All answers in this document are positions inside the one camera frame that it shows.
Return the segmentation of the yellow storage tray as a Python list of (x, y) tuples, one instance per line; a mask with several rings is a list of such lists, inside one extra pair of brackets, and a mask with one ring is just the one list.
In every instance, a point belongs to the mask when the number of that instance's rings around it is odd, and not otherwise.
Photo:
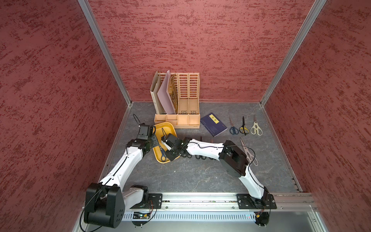
[[(164, 137), (164, 136), (166, 137), (169, 134), (172, 134), (175, 137), (177, 137), (175, 128), (169, 122), (162, 122), (162, 123), (156, 124), (155, 127), (156, 127), (155, 135), (156, 135), (156, 137), (158, 139), (159, 146), (161, 146), (165, 150), (165, 152), (166, 152), (166, 151), (168, 151), (168, 148), (164, 145), (164, 143), (162, 142), (161, 139), (162, 139), (162, 137)], [(161, 162), (161, 160), (160, 160), (161, 152), (160, 152), (159, 146), (153, 148), (153, 152), (155, 154), (156, 160), (159, 163), (162, 163), (162, 164), (165, 164), (165, 163), (170, 162), (170, 160), (168, 158), (167, 158), (167, 160), (165, 162)]]

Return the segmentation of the blue handled small scissors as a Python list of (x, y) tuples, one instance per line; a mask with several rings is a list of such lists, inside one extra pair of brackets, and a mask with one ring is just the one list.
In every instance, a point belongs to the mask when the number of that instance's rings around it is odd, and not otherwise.
[(161, 162), (165, 162), (167, 160), (165, 150), (161, 146), (159, 146), (159, 149), (160, 149), (160, 152), (161, 152), (160, 160), (161, 160)]

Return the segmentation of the yellow black handled scissors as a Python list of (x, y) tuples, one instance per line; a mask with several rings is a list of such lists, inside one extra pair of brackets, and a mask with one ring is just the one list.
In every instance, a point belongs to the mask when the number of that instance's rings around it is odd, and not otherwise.
[(244, 117), (242, 117), (242, 125), (239, 128), (239, 132), (242, 133), (242, 134), (244, 134), (244, 135), (249, 134), (249, 129), (246, 127), (245, 118)]

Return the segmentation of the pink handled scissors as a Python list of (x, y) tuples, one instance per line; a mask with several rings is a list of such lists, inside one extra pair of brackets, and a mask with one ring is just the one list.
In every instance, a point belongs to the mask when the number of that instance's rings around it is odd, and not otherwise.
[(255, 166), (258, 166), (259, 165), (259, 162), (256, 159), (255, 152), (251, 148), (249, 148), (248, 146), (246, 146), (246, 144), (242, 140), (242, 138), (240, 138), (240, 142), (241, 142), (241, 145), (243, 147), (243, 150), (244, 150), (244, 152), (246, 154), (246, 158), (247, 158), (249, 164), (254, 164)]

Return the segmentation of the large black scissors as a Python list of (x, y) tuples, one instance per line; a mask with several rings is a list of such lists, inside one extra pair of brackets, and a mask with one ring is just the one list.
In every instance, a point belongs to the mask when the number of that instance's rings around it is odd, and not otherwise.
[(202, 156), (202, 155), (195, 155), (195, 158), (197, 160), (206, 160), (207, 159), (205, 156)]

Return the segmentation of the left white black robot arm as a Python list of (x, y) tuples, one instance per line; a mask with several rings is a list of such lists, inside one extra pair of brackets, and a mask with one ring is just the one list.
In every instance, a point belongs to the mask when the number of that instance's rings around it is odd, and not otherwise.
[(123, 187), (139, 163), (150, 149), (158, 146), (155, 135), (137, 136), (128, 142), (124, 154), (112, 171), (100, 182), (91, 183), (86, 192), (85, 207), (79, 218), (82, 231), (82, 222), (101, 227), (117, 228), (121, 223), (125, 211), (133, 206), (147, 206), (150, 204), (149, 220), (159, 208), (156, 201), (149, 199), (148, 187), (135, 185), (124, 192)]

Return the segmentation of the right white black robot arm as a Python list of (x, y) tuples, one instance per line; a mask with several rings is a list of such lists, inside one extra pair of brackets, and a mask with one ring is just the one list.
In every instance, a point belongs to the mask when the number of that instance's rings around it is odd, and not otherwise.
[(166, 157), (169, 160), (189, 156), (204, 156), (221, 162), (227, 173), (240, 179), (247, 188), (250, 199), (255, 204), (265, 204), (269, 192), (253, 174), (247, 156), (234, 142), (227, 140), (224, 143), (207, 143), (196, 139), (180, 139), (173, 134), (161, 138), (161, 143), (167, 148)]

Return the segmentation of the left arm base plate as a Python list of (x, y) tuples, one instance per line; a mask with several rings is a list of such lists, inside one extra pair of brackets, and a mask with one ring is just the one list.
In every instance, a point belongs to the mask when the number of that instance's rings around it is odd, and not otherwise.
[(149, 210), (161, 208), (162, 198), (163, 198), (162, 193), (145, 194), (140, 208), (149, 209)]

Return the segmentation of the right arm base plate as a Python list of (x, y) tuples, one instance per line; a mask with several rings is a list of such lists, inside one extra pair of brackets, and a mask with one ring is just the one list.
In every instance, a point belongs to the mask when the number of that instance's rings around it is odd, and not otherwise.
[(258, 211), (263, 209), (277, 209), (277, 205), (272, 194), (264, 194), (261, 199), (254, 198), (250, 196), (250, 194), (237, 194), (236, 198), (239, 209)]

